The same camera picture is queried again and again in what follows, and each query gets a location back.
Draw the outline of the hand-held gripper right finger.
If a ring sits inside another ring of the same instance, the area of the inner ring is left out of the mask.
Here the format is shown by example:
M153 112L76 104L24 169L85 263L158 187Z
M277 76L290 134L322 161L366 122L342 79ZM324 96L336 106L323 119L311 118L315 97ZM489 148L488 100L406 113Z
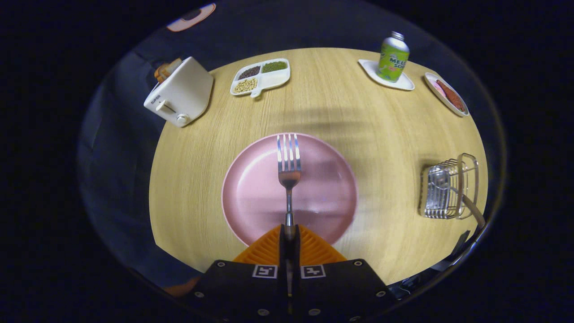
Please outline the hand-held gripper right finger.
M308 228L294 237L293 323L365 323L391 307L391 292L364 259L345 259Z

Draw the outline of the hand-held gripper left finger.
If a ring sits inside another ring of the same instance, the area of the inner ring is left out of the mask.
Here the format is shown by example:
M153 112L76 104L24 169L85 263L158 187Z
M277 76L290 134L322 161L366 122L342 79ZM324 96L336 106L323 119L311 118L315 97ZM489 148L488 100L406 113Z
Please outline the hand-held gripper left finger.
M264 234L234 261L215 260L188 295L214 323L283 323L288 317L284 226Z

